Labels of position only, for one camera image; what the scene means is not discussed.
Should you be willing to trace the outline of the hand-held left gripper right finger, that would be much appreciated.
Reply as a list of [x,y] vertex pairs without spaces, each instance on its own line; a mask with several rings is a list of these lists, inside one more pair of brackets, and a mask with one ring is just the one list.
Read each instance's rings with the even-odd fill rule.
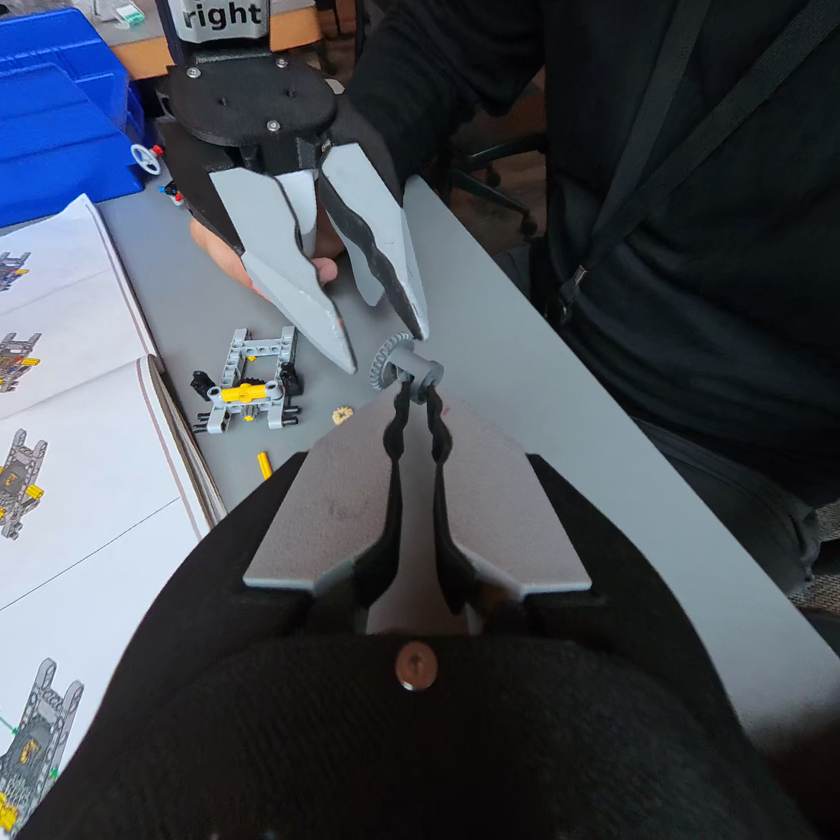
[[427,389],[437,580],[453,614],[589,592],[592,578],[523,448],[467,402]]

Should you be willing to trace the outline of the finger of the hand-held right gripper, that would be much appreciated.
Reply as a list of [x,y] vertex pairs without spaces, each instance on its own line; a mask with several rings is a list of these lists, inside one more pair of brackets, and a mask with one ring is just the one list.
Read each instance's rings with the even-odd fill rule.
[[342,371],[358,370],[340,312],[298,243],[298,219],[277,178],[239,167],[210,179],[233,223],[256,288]]
[[415,340],[427,340],[427,301],[403,206],[357,143],[322,158],[319,197],[371,307],[386,297]]

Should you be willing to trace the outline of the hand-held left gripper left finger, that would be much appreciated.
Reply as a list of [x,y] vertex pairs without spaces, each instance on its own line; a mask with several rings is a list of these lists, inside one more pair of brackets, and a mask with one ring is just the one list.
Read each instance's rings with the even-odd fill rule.
[[370,608],[393,583],[403,524],[407,385],[335,427],[305,454],[244,574],[254,589]]

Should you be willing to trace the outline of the grey lego differential gear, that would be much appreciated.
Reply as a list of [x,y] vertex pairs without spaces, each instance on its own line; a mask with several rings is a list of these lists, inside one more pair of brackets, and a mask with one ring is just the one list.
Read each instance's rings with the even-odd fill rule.
[[443,380],[444,366],[427,360],[415,352],[415,339],[408,332],[399,332],[384,341],[371,363],[369,382],[379,392],[394,383],[410,385],[410,399],[417,405],[427,401],[429,388]]

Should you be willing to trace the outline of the lego instruction booklet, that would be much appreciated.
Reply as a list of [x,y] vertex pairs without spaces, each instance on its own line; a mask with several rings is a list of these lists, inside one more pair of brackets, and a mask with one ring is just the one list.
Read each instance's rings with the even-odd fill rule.
[[2,838],[84,739],[154,599],[227,511],[80,194],[2,236]]

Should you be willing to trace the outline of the person's right hand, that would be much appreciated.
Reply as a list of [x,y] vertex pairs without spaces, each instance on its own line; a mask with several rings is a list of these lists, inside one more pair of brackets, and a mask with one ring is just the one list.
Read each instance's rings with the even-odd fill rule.
[[[318,273],[320,285],[324,287],[337,279],[337,259],[345,253],[345,246],[329,219],[326,216],[318,219],[316,249],[311,262]],[[235,251],[194,217],[190,221],[190,234],[193,241],[225,274],[250,291],[265,296],[254,284]]]

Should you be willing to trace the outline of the black office chair base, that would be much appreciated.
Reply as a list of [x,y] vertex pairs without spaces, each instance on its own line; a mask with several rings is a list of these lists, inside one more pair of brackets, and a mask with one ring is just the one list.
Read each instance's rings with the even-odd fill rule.
[[447,162],[440,195],[449,207],[454,189],[472,195],[520,215],[520,232],[525,238],[535,235],[538,224],[531,211],[518,200],[499,190],[501,177],[494,164],[520,154],[545,152],[543,131],[519,132],[513,129],[462,127],[449,142]]

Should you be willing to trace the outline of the clear bag with green part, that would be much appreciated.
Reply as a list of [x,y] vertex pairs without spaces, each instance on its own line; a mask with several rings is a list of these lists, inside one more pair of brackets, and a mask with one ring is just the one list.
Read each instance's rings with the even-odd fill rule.
[[90,1],[90,20],[98,25],[133,28],[145,23],[143,10],[131,1]]

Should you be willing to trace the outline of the blue plastic storage bin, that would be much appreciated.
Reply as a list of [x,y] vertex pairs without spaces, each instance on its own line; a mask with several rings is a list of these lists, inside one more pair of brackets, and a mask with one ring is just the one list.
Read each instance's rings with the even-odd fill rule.
[[131,147],[145,142],[126,70],[74,79],[55,64],[2,74],[1,225],[143,190]]
[[61,70],[119,130],[125,129],[130,74],[80,10],[2,19],[2,77],[42,68]]

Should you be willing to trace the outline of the person's legs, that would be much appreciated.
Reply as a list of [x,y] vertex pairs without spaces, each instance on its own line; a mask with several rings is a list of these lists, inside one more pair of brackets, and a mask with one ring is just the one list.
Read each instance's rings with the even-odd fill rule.
[[812,578],[819,510],[838,502],[838,414],[784,418],[735,437],[701,434],[632,411],[635,423],[786,595]]

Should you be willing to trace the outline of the person's black-clothed torso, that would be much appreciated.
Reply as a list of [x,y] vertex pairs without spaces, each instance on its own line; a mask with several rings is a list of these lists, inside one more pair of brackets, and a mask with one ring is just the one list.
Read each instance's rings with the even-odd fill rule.
[[838,409],[838,2],[552,2],[549,279],[625,406]]

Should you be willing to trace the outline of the grey lego frame assembly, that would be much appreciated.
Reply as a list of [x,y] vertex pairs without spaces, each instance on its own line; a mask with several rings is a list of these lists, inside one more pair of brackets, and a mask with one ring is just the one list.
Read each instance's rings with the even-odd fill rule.
[[[284,327],[277,339],[256,340],[247,329],[236,330],[220,382],[216,383],[204,371],[194,371],[192,375],[192,389],[209,404],[208,409],[196,415],[192,432],[222,434],[236,416],[252,423],[265,415],[270,429],[297,425],[300,407],[292,401],[303,394],[302,378],[295,365],[297,345],[298,330],[291,325]],[[262,358],[275,362],[273,377],[247,377],[247,365]]]

